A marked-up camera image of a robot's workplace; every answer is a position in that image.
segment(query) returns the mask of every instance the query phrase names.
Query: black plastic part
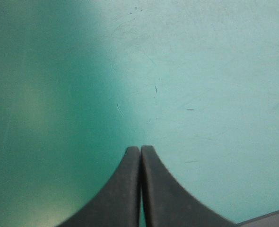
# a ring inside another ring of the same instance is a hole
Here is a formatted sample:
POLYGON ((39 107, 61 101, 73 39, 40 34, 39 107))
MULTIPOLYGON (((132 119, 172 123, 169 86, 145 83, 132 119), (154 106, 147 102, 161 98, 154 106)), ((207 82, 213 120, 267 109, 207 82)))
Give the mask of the black plastic part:
POLYGON ((101 191, 59 227, 138 227, 140 216, 140 151, 127 148, 101 191))
POLYGON ((147 227, 236 227, 191 196, 167 171, 152 146, 141 148, 147 227))

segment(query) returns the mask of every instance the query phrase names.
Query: black curved edge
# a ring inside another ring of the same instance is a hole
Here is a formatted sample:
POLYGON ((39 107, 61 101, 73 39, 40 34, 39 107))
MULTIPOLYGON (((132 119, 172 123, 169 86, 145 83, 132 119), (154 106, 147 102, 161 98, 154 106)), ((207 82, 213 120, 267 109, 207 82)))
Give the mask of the black curved edge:
POLYGON ((129 147, 99 193, 58 227, 138 227, 140 151, 129 147))
POLYGON ((141 148, 141 184, 147 227, 236 227, 191 196, 152 146, 141 148))

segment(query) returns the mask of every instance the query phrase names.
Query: green background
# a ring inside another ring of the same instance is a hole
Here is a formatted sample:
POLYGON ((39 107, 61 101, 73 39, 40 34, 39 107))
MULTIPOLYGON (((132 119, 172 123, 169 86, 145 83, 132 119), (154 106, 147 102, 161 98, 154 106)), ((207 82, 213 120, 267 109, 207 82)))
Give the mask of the green background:
POLYGON ((59 224, 143 144, 232 221, 279 209, 279 1, 0 1, 0 226, 59 224))

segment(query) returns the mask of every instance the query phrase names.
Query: black rubber piece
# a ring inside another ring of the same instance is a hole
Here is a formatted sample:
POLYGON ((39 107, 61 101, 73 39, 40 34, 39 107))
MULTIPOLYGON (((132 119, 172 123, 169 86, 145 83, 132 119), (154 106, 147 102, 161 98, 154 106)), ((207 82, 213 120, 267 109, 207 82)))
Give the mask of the black rubber piece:
POLYGON ((141 148, 141 184, 147 227, 236 227, 191 196, 152 146, 141 148))
POLYGON ((138 227, 139 168, 139 149, 127 148, 116 171, 101 191, 59 227, 138 227))

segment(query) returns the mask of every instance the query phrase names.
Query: scratch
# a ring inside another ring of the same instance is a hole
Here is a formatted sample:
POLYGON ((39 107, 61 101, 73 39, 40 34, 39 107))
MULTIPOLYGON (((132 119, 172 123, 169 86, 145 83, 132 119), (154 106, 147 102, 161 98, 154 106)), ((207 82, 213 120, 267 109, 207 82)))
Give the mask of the scratch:
POLYGON ((119 104, 117 104, 117 109, 119 110, 120 114, 124 117, 125 115, 124 115, 124 113, 122 112, 122 110, 121 110, 121 108, 120 108, 120 105, 119 105, 119 104))
POLYGON ((195 160, 195 161, 188 161, 188 162, 185 162, 186 163, 193 163, 193 162, 198 162, 198 160, 195 160))
POLYGON ((143 54, 156 66, 155 62, 146 54, 144 50, 142 50, 143 54))
POLYGON ((215 157, 215 158, 213 158, 213 160, 219 159, 219 158, 224 158, 224 157, 227 157, 227 156, 230 156, 230 155, 232 155, 232 153, 228 153, 228 154, 223 155, 223 156, 215 157))
POLYGON ((7 138, 8 138, 8 132, 9 132, 9 128, 10 128, 10 122, 11 122, 11 115, 9 116, 7 125, 6 125, 6 130, 4 133, 4 138, 3 138, 3 151, 5 151, 6 149, 6 142, 7 142, 7 138))
POLYGON ((279 108, 279 103, 275 104, 275 105, 272 107, 272 111, 276 111, 278 108, 279 108))

